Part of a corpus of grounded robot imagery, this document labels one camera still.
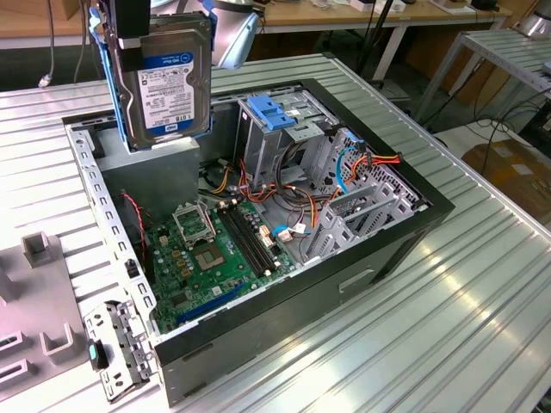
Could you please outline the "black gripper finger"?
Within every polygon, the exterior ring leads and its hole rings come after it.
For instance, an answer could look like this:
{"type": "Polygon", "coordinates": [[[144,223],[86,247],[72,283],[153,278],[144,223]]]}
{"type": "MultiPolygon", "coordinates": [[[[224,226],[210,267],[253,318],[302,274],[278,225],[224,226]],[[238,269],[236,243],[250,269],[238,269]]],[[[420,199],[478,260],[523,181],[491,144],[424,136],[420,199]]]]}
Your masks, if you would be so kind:
{"type": "Polygon", "coordinates": [[[149,34],[149,1],[104,2],[105,34],[111,58],[122,71],[136,71],[143,63],[141,39],[149,34]]]}

